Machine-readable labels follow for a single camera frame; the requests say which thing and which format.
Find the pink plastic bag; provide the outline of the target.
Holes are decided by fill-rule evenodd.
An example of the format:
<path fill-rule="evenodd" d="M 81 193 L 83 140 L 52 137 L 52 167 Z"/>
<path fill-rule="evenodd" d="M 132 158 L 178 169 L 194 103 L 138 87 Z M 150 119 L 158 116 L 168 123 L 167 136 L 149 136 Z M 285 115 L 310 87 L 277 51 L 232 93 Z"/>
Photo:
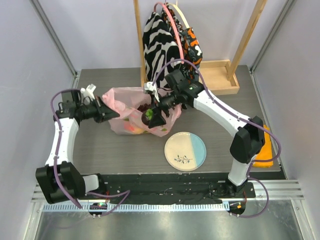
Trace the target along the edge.
<path fill-rule="evenodd" d="M 165 118 L 166 124 L 148 128 L 142 122 L 142 112 L 139 107 L 150 104 L 151 97 L 144 94 L 142 87 L 113 87 L 102 95 L 103 102 L 112 110 L 119 113 L 120 117 L 109 120 L 110 129 L 118 135 L 135 135 L 134 128 L 144 129 L 143 134 L 153 134 L 163 137 L 169 133 L 174 123 L 179 118 L 173 113 Z"/>

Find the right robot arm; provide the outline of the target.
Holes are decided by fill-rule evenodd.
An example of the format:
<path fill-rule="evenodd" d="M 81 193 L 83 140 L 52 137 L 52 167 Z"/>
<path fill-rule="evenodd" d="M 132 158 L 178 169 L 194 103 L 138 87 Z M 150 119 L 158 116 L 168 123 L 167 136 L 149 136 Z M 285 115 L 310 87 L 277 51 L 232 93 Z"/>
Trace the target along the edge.
<path fill-rule="evenodd" d="M 189 82 L 180 70 L 169 73 L 165 80 L 169 92 L 164 96 L 158 93 L 155 83 L 149 81 L 143 85 L 144 93 L 151 97 L 151 109 L 145 113 L 148 128 L 166 124 L 169 110 L 177 105 L 184 109 L 190 106 L 220 124 L 233 138 L 229 149 L 233 161 L 224 184 L 225 194 L 238 197 L 245 189 L 251 163 L 265 145 L 263 121 L 258 116 L 250 118 L 240 114 L 201 82 Z"/>

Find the fake orange fruit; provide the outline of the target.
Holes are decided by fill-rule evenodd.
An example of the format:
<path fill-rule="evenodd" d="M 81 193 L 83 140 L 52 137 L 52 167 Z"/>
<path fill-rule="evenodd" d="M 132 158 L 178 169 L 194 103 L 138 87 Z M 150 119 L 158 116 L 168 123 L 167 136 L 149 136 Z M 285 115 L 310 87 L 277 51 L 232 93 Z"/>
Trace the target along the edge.
<path fill-rule="evenodd" d="M 142 129 L 142 128 L 134 127 L 132 132 L 133 132 L 135 135 L 140 135 L 140 134 L 143 134 L 144 131 L 145 131 L 145 130 Z"/>

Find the black white zebra garment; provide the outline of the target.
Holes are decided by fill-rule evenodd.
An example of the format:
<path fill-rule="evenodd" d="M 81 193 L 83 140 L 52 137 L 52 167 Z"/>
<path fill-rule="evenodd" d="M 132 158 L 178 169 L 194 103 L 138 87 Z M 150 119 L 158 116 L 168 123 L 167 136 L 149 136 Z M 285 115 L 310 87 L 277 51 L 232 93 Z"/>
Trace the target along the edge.
<path fill-rule="evenodd" d="M 153 81 L 168 62 L 180 58 L 180 50 L 169 32 L 161 13 L 152 12 L 145 23 L 142 35 L 146 79 Z"/>

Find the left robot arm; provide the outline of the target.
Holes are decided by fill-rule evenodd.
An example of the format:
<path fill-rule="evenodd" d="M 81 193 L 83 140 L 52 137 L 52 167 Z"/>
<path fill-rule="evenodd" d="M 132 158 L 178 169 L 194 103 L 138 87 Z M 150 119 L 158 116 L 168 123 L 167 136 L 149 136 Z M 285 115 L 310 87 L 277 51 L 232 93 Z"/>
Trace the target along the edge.
<path fill-rule="evenodd" d="M 96 123 L 118 118 L 120 115 L 109 108 L 94 94 L 96 86 L 66 89 L 58 93 L 58 108 L 51 107 L 54 121 L 52 148 L 43 167 L 37 168 L 36 180 L 49 204 L 71 201 L 81 208 L 79 199 L 89 192 L 100 200 L 107 192 L 99 173 L 82 176 L 74 166 L 73 153 L 80 123 L 94 120 Z"/>

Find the cream and blue plate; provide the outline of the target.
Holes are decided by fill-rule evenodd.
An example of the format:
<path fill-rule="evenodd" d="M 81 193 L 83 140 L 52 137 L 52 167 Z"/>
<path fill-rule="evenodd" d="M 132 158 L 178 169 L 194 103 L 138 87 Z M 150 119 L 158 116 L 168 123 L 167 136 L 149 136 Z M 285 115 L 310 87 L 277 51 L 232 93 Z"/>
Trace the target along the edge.
<path fill-rule="evenodd" d="M 176 170 L 191 172 L 206 160 L 207 149 L 203 140 L 191 132 L 173 134 L 164 145 L 167 162 Z"/>

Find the wooden clothes rack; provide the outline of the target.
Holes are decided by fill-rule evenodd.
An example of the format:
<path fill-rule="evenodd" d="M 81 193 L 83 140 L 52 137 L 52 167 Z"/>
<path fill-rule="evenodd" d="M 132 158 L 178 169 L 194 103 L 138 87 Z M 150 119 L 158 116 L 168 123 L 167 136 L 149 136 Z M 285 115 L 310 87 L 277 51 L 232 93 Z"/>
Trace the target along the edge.
<path fill-rule="evenodd" d="M 240 86 L 236 77 L 236 69 L 242 59 L 266 3 L 266 0 L 258 0 L 256 2 L 232 60 L 208 60 L 201 62 L 200 72 L 203 75 L 205 82 L 208 84 L 208 88 L 215 95 L 231 95 L 238 93 Z"/>

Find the cream wooden hanger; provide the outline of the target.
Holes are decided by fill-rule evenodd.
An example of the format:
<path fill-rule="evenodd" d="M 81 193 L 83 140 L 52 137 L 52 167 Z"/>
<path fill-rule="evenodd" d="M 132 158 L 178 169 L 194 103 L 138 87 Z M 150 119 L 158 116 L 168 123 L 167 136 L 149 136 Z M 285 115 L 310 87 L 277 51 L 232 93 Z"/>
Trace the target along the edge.
<path fill-rule="evenodd" d="M 188 23 L 185 15 L 183 14 L 183 12 L 182 12 L 182 11 L 180 10 L 180 8 L 178 7 L 178 3 L 177 3 L 177 2 L 176 2 L 176 4 L 174 4 L 174 3 L 167 3 L 166 5 L 167 5 L 167 6 L 171 6 L 171 7 L 173 7 L 173 8 L 176 10 L 176 12 L 179 14 L 182 22 L 184 23 L 186 29 L 190 28 L 190 25 L 189 25 L 189 23 Z"/>

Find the orange folded cloth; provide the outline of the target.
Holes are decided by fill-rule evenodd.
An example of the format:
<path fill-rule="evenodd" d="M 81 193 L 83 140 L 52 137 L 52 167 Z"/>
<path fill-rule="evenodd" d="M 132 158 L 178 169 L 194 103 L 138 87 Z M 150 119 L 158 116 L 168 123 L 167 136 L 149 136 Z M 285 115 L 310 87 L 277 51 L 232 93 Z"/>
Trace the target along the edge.
<path fill-rule="evenodd" d="M 271 137 L 267 132 L 264 132 L 265 144 L 262 147 L 259 154 L 256 156 L 256 160 L 264 160 L 264 162 L 254 162 L 254 168 L 270 168 L 274 165 L 274 162 L 270 159 L 273 158 Z"/>

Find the fake mangosteen green leaves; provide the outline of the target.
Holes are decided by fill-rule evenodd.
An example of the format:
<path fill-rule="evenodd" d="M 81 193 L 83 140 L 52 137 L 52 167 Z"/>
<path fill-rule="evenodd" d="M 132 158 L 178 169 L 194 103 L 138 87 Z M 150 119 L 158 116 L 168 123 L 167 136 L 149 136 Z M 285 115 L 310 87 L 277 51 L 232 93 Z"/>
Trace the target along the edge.
<path fill-rule="evenodd" d="M 150 124 L 151 119 L 153 118 L 153 110 L 148 108 L 141 115 L 141 121 L 143 124 L 148 126 Z"/>

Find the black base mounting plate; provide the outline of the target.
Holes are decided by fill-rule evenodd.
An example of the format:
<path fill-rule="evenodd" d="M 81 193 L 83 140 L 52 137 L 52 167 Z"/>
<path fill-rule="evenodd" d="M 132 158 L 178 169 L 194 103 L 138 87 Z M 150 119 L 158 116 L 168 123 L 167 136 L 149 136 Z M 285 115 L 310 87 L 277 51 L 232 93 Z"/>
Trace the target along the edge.
<path fill-rule="evenodd" d="M 226 199 L 253 199 L 254 186 L 246 182 L 233 191 L 226 173 L 104 174 L 97 194 L 115 196 L 130 191 L 124 200 L 133 205 L 219 204 Z"/>

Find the orange black patterned garment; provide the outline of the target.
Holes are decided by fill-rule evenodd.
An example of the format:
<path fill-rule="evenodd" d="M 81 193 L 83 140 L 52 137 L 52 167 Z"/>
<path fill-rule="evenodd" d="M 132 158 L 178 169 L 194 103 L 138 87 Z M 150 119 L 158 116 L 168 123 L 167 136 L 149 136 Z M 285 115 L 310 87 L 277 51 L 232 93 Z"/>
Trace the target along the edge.
<path fill-rule="evenodd" d="M 166 3 L 166 7 L 174 21 L 174 25 L 176 26 L 177 33 L 181 42 L 184 59 L 187 59 L 188 61 L 192 62 L 197 68 L 199 68 L 200 63 L 203 59 L 203 53 L 200 48 L 199 42 L 195 36 L 193 28 L 185 27 L 182 20 L 180 21 L 178 19 L 178 13 L 172 6 L 167 6 Z M 173 23 L 171 22 L 170 17 L 164 9 L 161 12 L 161 18 L 167 25 L 168 31 L 172 34 L 175 42 L 177 43 Z M 180 70 L 183 72 L 183 74 L 186 76 L 189 82 L 195 82 L 199 80 L 199 74 L 188 63 L 184 63 L 183 65 L 181 65 Z"/>

